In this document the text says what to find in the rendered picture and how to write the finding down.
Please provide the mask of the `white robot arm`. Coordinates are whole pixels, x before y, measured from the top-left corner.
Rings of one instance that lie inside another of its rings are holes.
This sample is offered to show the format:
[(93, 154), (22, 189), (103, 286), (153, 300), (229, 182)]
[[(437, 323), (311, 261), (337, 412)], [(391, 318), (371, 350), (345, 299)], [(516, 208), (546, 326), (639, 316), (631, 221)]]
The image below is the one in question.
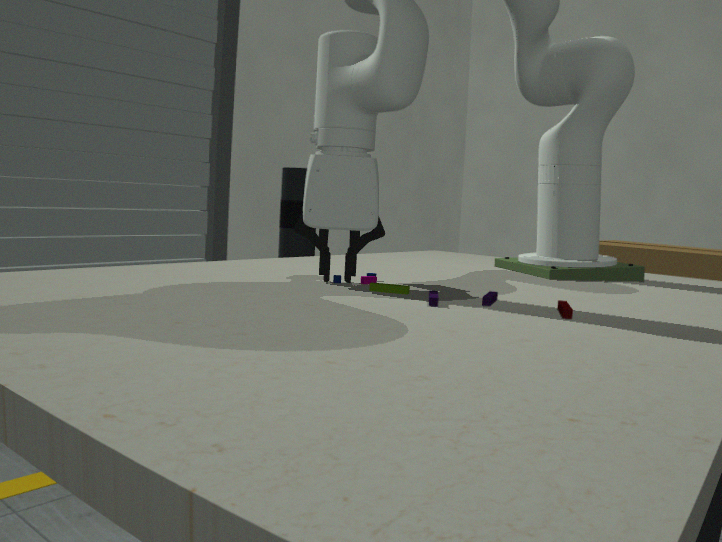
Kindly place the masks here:
[[(416, 98), (429, 30), (414, 0), (344, 1), (358, 12), (380, 11), (379, 38), (352, 30), (320, 36), (316, 133), (310, 143), (320, 151), (367, 154), (375, 150), (378, 113), (402, 110)], [(602, 142), (634, 82), (631, 52), (608, 36), (554, 43), (548, 28), (560, 0), (502, 1), (513, 28), (521, 95), (545, 107), (576, 100), (570, 113), (540, 139), (537, 251), (519, 255), (518, 261), (615, 266), (616, 258), (599, 255)]]

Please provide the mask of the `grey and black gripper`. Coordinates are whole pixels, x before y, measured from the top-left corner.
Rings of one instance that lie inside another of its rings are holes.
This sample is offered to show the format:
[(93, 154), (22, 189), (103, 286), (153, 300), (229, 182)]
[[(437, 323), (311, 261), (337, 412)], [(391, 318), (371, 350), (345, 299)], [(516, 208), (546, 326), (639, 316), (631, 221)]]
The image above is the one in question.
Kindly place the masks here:
[[(370, 169), (370, 174), (367, 174), (367, 169)], [(324, 275), (324, 282), (330, 278), (329, 229), (350, 230), (344, 280), (351, 283), (351, 276), (356, 276), (357, 253), (369, 242), (385, 235), (378, 216), (376, 158), (366, 153), (347, 151), (317, 151), (310, 155), (303, 211), (294, 232), (309, 239), (320, 251), (319, 275)], [(319, 229), (319, 236), (306, 225)], [(360, 231), (369, 230), (372, 231), (360, 237)]]

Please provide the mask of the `lime green rod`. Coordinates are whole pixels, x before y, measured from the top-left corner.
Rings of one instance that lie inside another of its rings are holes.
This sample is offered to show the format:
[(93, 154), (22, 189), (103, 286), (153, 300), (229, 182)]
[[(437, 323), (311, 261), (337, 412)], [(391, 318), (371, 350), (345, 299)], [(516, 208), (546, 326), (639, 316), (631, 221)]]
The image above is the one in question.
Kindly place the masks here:
[(409, 294), (410, 286), (406, 285), (395, 285), (395, 284), (384, 284), (384, 283), (370, 283), (369, 291), (385, 292), (385, 293), (396, 293), (396, 294)]

